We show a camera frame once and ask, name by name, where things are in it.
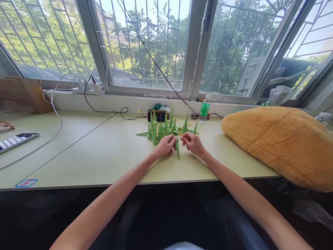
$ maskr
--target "fluffy cushion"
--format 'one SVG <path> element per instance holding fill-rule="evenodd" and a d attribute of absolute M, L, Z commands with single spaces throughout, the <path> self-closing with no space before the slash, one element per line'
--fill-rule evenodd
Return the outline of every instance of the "fluffy cushion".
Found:
<path fill-rule="evenodd" d="M 333 140 L 324 125 L 307 113 L 295 108 L 258 107 L 227 115 L 221 128 L 299 187 L 333 191 Z"/>

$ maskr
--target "sticker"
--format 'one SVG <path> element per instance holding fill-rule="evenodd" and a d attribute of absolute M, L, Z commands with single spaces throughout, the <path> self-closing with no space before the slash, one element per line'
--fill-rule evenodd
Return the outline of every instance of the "sticker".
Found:
<path fill-rule="evenodd" d="M 17 184 L 16 188 L 28 188 L 31 187 L 33 184 L 37 182 L 37 179 L 26 179 L 24 181 L 21 181 L 19 184 Z"/>

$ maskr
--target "green plastic model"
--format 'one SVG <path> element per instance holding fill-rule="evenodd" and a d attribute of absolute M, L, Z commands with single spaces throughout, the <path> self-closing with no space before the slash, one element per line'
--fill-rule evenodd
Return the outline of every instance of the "green plastic model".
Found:
<path fill-rule="evenodd" d="M 136 135 L 147 135 L 148 139 L 153 140 L 153 145 L 157 145 L 159 143 L 159 141 L 167 135 L 173 134 L 173 135 L 177 136 L 179 129 L 182 129 L 183 134 L 186 133 L 187 131 L 192 132 L 194 135 L 199 134 L 197 132 L 198 123 L 195 124 L 193 131 L 188 129 L 188 127 L 187 127 L 188 126 L 187 125 L 188 113 L 186 115 L 184 126 L 180 127 L 180 124 L 179 124 L 176 127 L 176 120 L 173 118 L 173 109 L 172 109 L 169 121 L 168 121 L 168 114 L 165 113 L 165 120 L 164 120 L 163 125 L 161 122 L 160 122 L 160 124 L 157 123 L 155 110 L 153 112 L 150 112 L 150 123 L 148 122 L 148 132 L 136 134 Z M 175 146 L 176 146 L 178 159 L 180 160 L 179 138 L 177 138 Z"/>
<path fill-rule="evenodd" d="M 175 136 L 178 135 L 178 130 L 179 130 L 179 124 L 178 124 L 178 126 L 176 127 L 176 129 L 173 131 L 173 134 L 174 134 Z"/>
<path fill-rule="evenodd" d="M 154 129 L 154 120 L 153 120 L 153 114 L 150 112 L 150 129 Z"/>
<path fill-rule="evenodd" d="M 170 117 L 170 125 L 169 125 L 169 128 L 172 128 L 172 121 L 173 121 L 173 108 L 172 108 L 172 111 L 171 111 L 171 117 Z"/>
<path fill-rule="evenodd" d="M 168 124 L 166 124 L 166 126 L 164 127 L 164 134 L 165 134 L 165 136 L 169 135 L 169 127 L 168 127 Z"/>
<path fill-rule="evenodd" d="M 172 127 L 172 131 L 174 131 L 176 129 L 176 119 L 173 121 L 173 127 Z"/>
<path fill-rule="evenodd" d="M 156 127 L 155 127 L 154 132 L 153 132 L 153 145 L 157 145 L 158 143 L 159 143 L 159 141 L 157 140 Z"/>
<path fill-rule="evenodd" d="M 194 135 L 197 134 L 197 125 L 198 125 L 198 123 L 195 124 L 194 130 L 193 130 L 193 134 L 194 134 Z"/>
<path fill-rule="evenodd" d="M 160 141 L 161 140 L 161 138 L 162 138 L 162 123 L 160 123 L 159 124 L 159 134 L 158 134 L 158 137 L 157 137 L 157 139 L 158 139 L 158 141 Z"/>
<path fill-rule="evenodd" d="M 164 127 L 168 125 L 168 114 L 165 112 Z"/>
<path fill-rule="evenodd" d="M 156 128 L 157 127 L 157 120 L 156 120 L 155 109 L 154 109 L 154 125 L 155 125 L 155 128 Z"/>
<path fill-rule="evenodd" d="M 188 113 L 186 115 L 186 119 L 185 119 L 185 123 L 184 123 L 184 126 L 183 126 L 183 134 L 185 134 L 188 130 L 187 130 L 187 117 L 188 117 Z"/>
<path fill-rule="evenodd" d="M 179 153 L 179 144 L 178 144 L 178 142 L 179 142 L 179 139 L 177 138 L 175 146 L 176 146 L 176 150 L 177 150 L 178 159 L 180 160 L 180 153 Z"/>
<path fill-rule="evenodd" d="M 148 132 L 143 132 L 143 133 L 140 133 L 140 134 L 135 134 L 135 135 L 147 135 L 148 134 Z"/>
<path fill-rule="evenodd" d="M 152 130 L 149 128 L 149 123 L 148 123 L 148 135 L 147 135 L 147 138 L 148 138 L 149 140 L 152 139 Z"/>

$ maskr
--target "hand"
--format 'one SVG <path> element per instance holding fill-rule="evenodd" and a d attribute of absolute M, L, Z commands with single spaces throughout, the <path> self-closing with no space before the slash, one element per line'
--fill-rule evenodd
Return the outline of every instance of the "hand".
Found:
<path fill-rule="evenodd" d="M 199 156 L 200 158 L 207 153 L 200 141 L 199 136 L 194 135 L 191 132 L 186 132 L 180 139 L 183 141 L 183 146 L 186 145 L 187 150 L 190 150 L 193 154 Z"/>
<path fill-rule="evenodd" d="M 177 137 L 174 135 L 168 135 L 163 137 L 156 148 L 153 150 L 153 155 L 158 159 L 164 155 L 170 156 L 172 154 L 172 148 L 176 150 L 175 143 Z"/>

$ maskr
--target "light green desk surface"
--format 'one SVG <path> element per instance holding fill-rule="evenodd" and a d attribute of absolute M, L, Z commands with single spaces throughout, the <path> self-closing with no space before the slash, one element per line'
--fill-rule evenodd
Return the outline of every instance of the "light green desk surface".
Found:
<path fill-rule="evenodd" d="M 183 125 L 185 117 L 176 118 L 177 124 Z M 189 119 L 189 122 L 193 129 L 195 121 Z M 154 149 L 147 137 L 135 136 L 147 130 L 147 119 L 112 118 L 31 174 L 30 179 L 38 179 L 31 188 L 108 186 L 114 183 Z M 279 176 L 227 137 L 221 130 L 220 119 L 212 118 L 204 124 L 198 122 L 197 131 L 205 148 L 241 177 Z M 199 158 L 180 145 L 180 161 L 174 151 L 169 159 L 156 162 L 148 170 L 142 184 L 216 179 Z"/>
<path fill-rule="evenodd" d="M 52 158 L 66 150 L 109 116 L 97 116 L 81 111 L 59 111 L 63 127 L 58 136 L 33 154 L 19 162 L 0 170 L 0 189 L 8 189 L 26 179 Z M 60 120 L 54 112 L 31 114 L 12 121 L 15 130 L 0 133 L 0 141 L 20 133 L 40 133 L 40 136 L 0 155 L 0 168 L 32 152 L 50 140 L 60 128 Z"/>

